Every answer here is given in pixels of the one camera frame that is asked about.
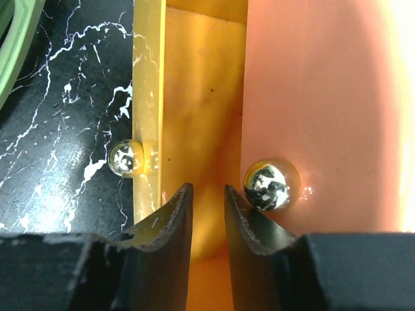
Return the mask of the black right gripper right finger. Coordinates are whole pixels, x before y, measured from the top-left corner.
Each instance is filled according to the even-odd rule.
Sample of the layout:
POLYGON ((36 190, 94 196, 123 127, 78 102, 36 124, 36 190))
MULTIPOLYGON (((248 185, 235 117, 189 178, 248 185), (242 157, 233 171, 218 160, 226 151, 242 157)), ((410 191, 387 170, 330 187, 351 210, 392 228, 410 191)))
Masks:
POLYGON ((294 236, 224 188, 236 310, 413 310, 414 235, 294 236))

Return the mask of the green hard-shell suitcase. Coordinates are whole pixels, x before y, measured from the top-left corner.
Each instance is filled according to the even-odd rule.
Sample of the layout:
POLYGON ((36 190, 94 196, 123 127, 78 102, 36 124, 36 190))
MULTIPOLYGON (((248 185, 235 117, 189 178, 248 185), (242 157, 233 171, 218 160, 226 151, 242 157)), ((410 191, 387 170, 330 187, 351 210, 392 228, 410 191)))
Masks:
POLYGON ((45 0, 1 1, 1 105, 21 71, 44 4, 45 0))

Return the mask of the white orange drawer cabinet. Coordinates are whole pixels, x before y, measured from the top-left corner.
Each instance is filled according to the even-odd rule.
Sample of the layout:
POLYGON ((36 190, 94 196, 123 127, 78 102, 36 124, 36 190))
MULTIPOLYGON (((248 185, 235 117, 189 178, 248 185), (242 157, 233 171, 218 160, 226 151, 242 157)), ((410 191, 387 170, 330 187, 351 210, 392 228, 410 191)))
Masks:
POLYGON ((294 236, 414 235, 413 1, 135 1, 134 220, 193 186, 185 310, 233 307, 224 188, 294 236))

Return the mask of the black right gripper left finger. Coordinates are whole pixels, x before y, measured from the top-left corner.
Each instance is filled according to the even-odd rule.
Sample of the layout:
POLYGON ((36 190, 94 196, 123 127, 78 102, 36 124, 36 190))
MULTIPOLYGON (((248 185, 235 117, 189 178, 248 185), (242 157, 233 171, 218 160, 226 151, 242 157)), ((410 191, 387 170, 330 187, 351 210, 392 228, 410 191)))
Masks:
POLYGON ((193 186, 111 241, 91 233, 1 236, 2 310, 185 310, 193 186))

